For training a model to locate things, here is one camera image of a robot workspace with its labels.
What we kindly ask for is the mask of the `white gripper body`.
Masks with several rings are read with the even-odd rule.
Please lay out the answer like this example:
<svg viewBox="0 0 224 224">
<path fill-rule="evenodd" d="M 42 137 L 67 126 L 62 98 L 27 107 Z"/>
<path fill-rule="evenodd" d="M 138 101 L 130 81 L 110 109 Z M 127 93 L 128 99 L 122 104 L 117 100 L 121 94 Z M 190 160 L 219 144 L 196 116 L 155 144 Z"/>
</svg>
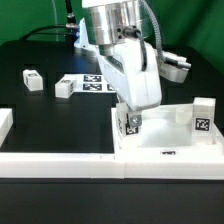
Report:
<svg viewBox="0 0 224 224">
<path fill-rule="evenodd" d="M 142 70 L 142 51 L 138 40 L 127 39 L 113 47 L 112 56 L 98 54 L 104 79 L 134 111 L 158 107 L 162 100 L 160 78 L 154 49 L 145 44 L 146 70 Z"/>
</svg>

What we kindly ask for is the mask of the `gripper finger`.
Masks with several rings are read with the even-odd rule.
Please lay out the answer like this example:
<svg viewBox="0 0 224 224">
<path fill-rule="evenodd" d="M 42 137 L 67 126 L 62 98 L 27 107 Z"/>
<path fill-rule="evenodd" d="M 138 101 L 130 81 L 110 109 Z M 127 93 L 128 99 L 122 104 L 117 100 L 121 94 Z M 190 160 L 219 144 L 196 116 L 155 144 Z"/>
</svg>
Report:
<svg viewBox="0 0 224 224">
<path fill-rule="evenodd" d="M 129 112 L 128 121 L 131 127 L 139 127 L 142 125 L 142 116 L 140 113 Z"/>
</svg>

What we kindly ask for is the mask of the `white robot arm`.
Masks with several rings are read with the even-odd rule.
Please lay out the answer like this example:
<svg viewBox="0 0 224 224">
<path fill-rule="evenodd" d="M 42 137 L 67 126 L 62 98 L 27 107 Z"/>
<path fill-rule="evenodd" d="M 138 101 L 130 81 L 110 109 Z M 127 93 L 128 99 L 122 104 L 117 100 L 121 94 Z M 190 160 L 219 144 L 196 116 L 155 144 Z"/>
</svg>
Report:
<svg viewBox="0 0 224 224">
<path fill-rule="evenodd" d="M 144 41 L 143 0 L 82 0 L 87 42 L 102 75 L 125 103 L 132 127 L 161 103 L 157 60 Z"/>
</svg>

